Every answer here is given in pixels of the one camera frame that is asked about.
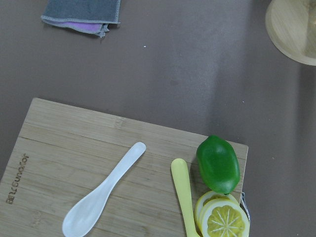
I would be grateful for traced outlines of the yellow plastic knife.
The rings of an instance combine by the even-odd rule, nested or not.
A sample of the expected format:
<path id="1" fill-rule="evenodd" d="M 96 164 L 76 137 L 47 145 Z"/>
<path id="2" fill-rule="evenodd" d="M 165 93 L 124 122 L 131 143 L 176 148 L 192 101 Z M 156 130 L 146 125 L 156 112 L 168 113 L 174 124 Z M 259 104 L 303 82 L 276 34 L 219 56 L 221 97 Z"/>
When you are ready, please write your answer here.
<path id="1" fill-rule="evenodd" d="M 188 237 L 199 237 L 195 226 L 189 171 L 186 161 L 181 158 L 173 160 L 171 173 L 182 211 L 186 234 Z"/>

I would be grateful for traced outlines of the front lemon slice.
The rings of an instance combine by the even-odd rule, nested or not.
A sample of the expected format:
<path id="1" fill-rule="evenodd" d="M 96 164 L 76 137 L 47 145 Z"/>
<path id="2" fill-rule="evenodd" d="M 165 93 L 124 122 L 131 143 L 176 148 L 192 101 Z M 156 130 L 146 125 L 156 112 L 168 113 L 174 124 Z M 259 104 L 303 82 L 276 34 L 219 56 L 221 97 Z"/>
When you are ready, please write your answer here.
<path id="1" fill-rule="evenodd" d="M 248 237 L 250 222 L 237 203 L 217 198 L 202 208 L 199 228 L 204 237 Z"/>

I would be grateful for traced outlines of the lemon slice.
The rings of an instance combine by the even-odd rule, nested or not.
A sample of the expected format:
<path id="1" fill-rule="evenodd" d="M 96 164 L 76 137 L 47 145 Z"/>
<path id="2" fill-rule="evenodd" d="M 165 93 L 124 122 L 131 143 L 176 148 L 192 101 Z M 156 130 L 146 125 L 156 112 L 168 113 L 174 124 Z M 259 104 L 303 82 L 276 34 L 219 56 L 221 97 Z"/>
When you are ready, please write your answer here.
<path id="1" fill-rule="evenodd" d="M 217 198 L 224 198 L 227 200 L 231 200 L 231 201 L 235 202 L 236 204 L 239 204 L 239 202 L 231 194 L 228 194 L 228 195 L 218 194 L 214 191 L 209 191 L 209 192 L 203 194 L 196 202 L 196 206 L 195 206 L 195 210 L 194 210 L 194 218 L 195 218 L 195 221 L 196 221 L 198 227 L 200 227 L 200 223 L 201 223 L 202 208 L 206 205 L 207 202 L 212 201 L 212 200 L 217 199 Z"/>
<path id="2" fill-rule="evenodd" d="M 237 203 L 217 198 L 202 208 L 199 228 L 204 237 L 248 237 L 250 222 Z"/>

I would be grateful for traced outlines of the back lemon slice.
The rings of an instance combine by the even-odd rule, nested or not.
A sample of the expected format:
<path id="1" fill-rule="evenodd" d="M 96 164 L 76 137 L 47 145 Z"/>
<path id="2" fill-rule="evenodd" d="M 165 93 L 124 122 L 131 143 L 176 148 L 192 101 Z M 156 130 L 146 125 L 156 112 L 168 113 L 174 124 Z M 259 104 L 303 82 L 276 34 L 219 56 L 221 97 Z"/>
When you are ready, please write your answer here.
<path id="1" fill-rule="evenodd" d="M 195 218 L 195 221 L 196 221 L 198 227 L 200 227 L 200 223 L 201 223 L 202 208 L 206 205 L 207 202 L 212 201 L 212 200 L 217 199 L 217 198 L 224 198 L 227 200 L 231 200 L 231 201 L 235 202 L 236 204 L 239 204 L 239 202 L 231 194 L 228 194 L 228 195 L 218 194 L 214 191 L 209 191 L 209 192 L 203 194 L 196 202 L 196 206 L 195 206 L 195 210 L 194 210 L 194 218 Z"/>

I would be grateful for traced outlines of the white ceramic spoon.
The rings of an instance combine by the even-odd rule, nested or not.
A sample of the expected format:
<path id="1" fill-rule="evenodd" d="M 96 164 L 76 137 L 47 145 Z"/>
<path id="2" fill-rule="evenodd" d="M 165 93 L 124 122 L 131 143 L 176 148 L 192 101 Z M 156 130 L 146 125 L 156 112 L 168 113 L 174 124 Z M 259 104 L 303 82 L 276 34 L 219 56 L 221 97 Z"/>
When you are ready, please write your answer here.
<path id="1" fill-rule="evenodd" d="M 64 236 L 83 237 L 92 230 L 100 218 L 113 188 L 129 168 L 143 155 L 145 150 L 146 145 L 144 143 L 135 143 L 118 162 L 109 176 L 70 209 L 62 224 Z"/>

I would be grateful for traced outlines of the round wooden stand base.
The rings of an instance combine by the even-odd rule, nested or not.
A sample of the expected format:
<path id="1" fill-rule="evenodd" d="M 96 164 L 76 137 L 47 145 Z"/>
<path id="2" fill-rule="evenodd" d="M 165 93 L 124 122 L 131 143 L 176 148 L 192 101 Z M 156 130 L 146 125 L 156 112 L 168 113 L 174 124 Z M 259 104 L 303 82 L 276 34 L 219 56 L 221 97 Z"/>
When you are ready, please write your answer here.
<path id="1" fill-rule="evenodd" d="M 316 2 L 273 0 L 265 25 L 275 47 L 290 59 L 316 65 Z"/>

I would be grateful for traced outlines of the bamboo cutting board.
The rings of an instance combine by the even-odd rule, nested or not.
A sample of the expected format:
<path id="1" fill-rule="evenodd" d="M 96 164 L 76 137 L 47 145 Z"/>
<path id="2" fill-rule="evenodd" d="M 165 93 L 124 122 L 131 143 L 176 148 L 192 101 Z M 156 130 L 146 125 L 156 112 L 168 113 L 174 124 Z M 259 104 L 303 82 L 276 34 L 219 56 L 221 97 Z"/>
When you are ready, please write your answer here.
<path id="1" fill-rule="evenodd" d="M 91 237 L 183 237 L 171 177 L 187 162 L 193 201 L 208 191 L 196 160 L 205 136 L 138 120 L 32 100 L 0 182 L 3 237 L 60 237 L 68 211 L 137 142 L 147 149 L 113 189 Z"/>

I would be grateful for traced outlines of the green lime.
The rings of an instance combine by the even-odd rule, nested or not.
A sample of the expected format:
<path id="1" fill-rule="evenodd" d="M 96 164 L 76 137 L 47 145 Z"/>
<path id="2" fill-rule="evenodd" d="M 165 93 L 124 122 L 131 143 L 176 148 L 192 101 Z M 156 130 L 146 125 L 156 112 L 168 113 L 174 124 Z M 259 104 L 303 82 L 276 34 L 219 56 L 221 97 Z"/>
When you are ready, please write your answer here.
<path id="1" fill-rule="evenodd" d="M 197 148 L 201 178 L 209 189 L 230 194 L 240 181 L 240 169 L 232 146 L 224 139 L 211 135 Z"/>

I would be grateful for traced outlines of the grey and purple folded cloth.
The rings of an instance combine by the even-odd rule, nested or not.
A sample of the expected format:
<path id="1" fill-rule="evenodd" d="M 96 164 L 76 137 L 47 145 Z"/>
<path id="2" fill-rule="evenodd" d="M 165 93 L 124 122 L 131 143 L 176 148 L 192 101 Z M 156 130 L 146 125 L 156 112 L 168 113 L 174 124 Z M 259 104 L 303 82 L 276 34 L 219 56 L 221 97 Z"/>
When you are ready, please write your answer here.
<path id="1" fill-rule="evenodd" d="M 41 20 L 49 25 L 104 37 L 118 25 L 120 0 L 49 0 Z"/>

